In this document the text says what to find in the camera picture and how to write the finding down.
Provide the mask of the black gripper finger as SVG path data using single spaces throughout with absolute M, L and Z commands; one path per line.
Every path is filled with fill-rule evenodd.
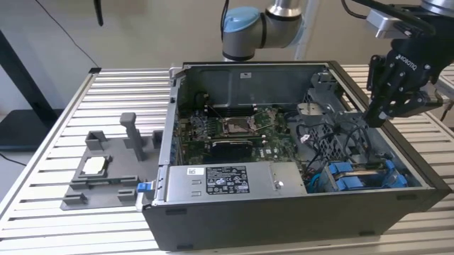
M 380 118 L 411 117 L 438 108 L 438 91 L 419 90 L 398 94 L 380 111 Z
M 368 64 L 367 90 L 371 92 L 367 125 L 379 128 L 394 116 L 396 54 L 372 55 Z

